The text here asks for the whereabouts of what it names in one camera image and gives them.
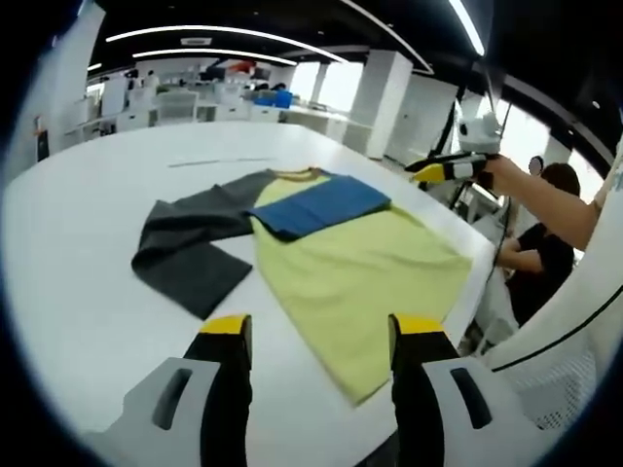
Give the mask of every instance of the clothing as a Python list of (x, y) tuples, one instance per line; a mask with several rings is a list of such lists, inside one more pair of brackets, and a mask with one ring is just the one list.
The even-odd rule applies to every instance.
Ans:
[(292, 241), (387, 209), (390, 199), (352, 177), (336, 176), (290, 197), (251, 209), (273, 236)]
[(157, 201), (132, 269), (150, 287), (207, 318), (251, 271), (210, 242), (252, 234), (246, 211), (274, 180), (275, 173), (265, 170), (173, 203)]
[(573, 270), (573, 248), (536, 224), (518, 238), (520, 251), (536, 250), (543, 272), (517, 270), (506, 282), (515, 318), (524, 325), (549, 301)]
[[(256, 205), (327, 182), (278, 179)], [(331, 378), (359, 404), (387, 381), (387, 317), (409, 313), (442, 322), (471, 261), (395, 206), (291, 243), (252, 218), (258, 268)]]

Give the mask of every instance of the ceiling light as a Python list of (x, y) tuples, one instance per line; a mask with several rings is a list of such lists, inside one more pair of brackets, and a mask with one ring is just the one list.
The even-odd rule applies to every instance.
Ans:
[(389, 34), (391, 37), (393, 37), (400, 45), (402, 45), (402, 47), (404, 47), (407, 51), (409, 51), (409, 53), (412, 56), (414, 56), (418, 60), (418, 62), (421, 63), (421, 65), (423, 66), (423, 70), (418, 69), (416, 71), (418, 71), (419, 73), (426, 74), (426, 75), (434, 75), (435, 74), (435, 72), (432, 71), (432, 68), (428, 65), (428, 63), (426, 63), (426, 61), (424, 61), (424, 59), (421, 57), (421, 55), (418, 54), (416, 52), (416, 50), (413, 47), (411, 47), (407, 41), (405, 41), (402, 37), (400, 37), (398, 34), (396, 34), (394, 32), (394, 30), (391, 29), (390, 27), (388, 27), (384, 22), (382, 22), (380, 19), (378, 19), (377, 17), (372, 15), (367, 10), (361, 8), (356, 3), (352, 2), (352, 0), (340, 0), (340, 1), (342, 3), (344, 3), (345, 5), (348, 5), (349, 7), (351, 7), (352, 9), (354, 9), (356, 12), (360, 13), (361, 15), (366, 17), (367, 19), (371, 20), (380, 29), (382, 29), (387, 34)]
[(238, 27), (229, 27), (229, 26), (162, 26), (162, 27), (150, 27), (148, 29), (139, 29), (137, 31), (125, 32), (123, 34), (117, 34), (116, 36), (111, 36), (106, 38), (106, 42), (118, 41), (120, 39), (125, 39), (127, 37), (139, 36), (141, 34), (150, 34), (153, 32), (168, 32), (168, 31), (215, 31), (215, 32), (233, 32), (237, 34), (247, 34), (249, 36), (263, 37), (264, 39), (270, 39), (273, 41), (283, 42), (285, 44), (290, 44), (291, 46), (299, 47), (301, 49), (306, 49), (308, 51), (315, 52), (320, 55), (327, 56), (332, 60), (339, 61), (341, 63), (348, 63), (348, 60), (341, 58), (340, 56), (331, 54), (329, 52), (324, 51), (323, 49), (319, 49), (318, 47), (310, 46), (308, 44), (303, 44), (299, 41), (294, 41), (292, 39), (288, 39), (286, 37), (275, 36), (274, 34), (268, 34), (266, 32), (260, 31), (252, 31), (250, 29), (240, 29)]
[(139, 54), (133, 54), (132, 56), (134, 58), (141, 58), (142, 56), (167, 55), (167, 54), (242, 55), (242, 56), (250, 56), (253, 58), (260, 58), (262, 60), (278, 61), (279, 63), (283, 63), (285, 65), (292, 65), (292, 66), (296, 65), (296, 61), (286, 60), (285, 58), (279, 58), (278, 56), (254, 54), (253, 52), (227, 51), (225, 49), (167, 49), (163, 51), (141, 52)]
[(467, 14), (467, 10), (465, 10), (462, 2), (460, 0), (449, 1), (450, 5), (452, 5), (452, 8), (455, 9), (455, 13), (458, 16), (458, 19), (460, 19), (460, 23), (463, 25), (463, 29), (465, 29), (467, 36), (469, 36), (469, 40), (471, 41), (471, 45), (476, 51), (476, 54), (478, 54), (479, 56), (484, 56), (485, 48), (483, 46), (483, 42), (480, 40), (478, 31), (476, 31), (476, 26), (474, 26), (474, 23)]

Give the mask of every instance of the hand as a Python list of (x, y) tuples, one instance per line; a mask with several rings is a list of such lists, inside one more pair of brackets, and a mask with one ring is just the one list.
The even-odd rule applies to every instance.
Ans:
[(500, 195), (512, 195), (513, 183), (524, 172), (513, 161), (503, 155), (487, 162), (486, 172), (494, 176), (494, 191)]

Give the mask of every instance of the black shirt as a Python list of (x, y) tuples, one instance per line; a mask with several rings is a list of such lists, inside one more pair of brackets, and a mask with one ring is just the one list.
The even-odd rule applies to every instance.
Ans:
[(523, 326), (547, 303), (573, 270), (573, 248), (536, 224), (518, 238), (520, 251), (536, 250), (543, 272), (518, 270), (506, 282), (515, 318)]

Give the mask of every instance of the person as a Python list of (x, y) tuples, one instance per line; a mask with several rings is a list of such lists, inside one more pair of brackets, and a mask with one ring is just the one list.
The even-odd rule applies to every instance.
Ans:
[[(544, 166), (545, 161), (543, 157), (534, 156), (528, 164), (528, 173), (533, 177), (538, 177), (542, 173)], [(516, 199), (508, 200), (508, 216), (506, 236), (509, 237), (524, 233), (538, 222)]]
[[(540, 179), (558, 190), (579, 197), (580, 183), (567, 163), (545, 167)], [(519, 238), (504, 240), (496, 264), (513, 269), (506, 282), (513, 314), (522, 326), (549, 301), (573, 270), (573, 247), (538, 223)]]
[(579, 197), (559, 190), (546, 180), (523, 172), (510, 159), (500, 156), (487, 163), (486, 171), (494, 178), (494, 189), (513, 197), (527, 208), (549, 232), (584, 251), (604, 208), (608, 194), (623, 190), (623, 144), (602, 188), (593, 202), (586, 204)]
[(128, 78), (128, 90), (133, 90), (136, 87), (136, 78), (138, 78), (138, 70), (132, 68), (126, 73), (126, 78)]
[(160, 79), (154, 74), (154, 70), (149, 70), (147, 77), (143, 81), (143, 88), (157, 88), (160, 85)]
[(288, 86), (286, 86), (285, 83), (277, 83), (271, 90), (287, 90), (287, 88)]

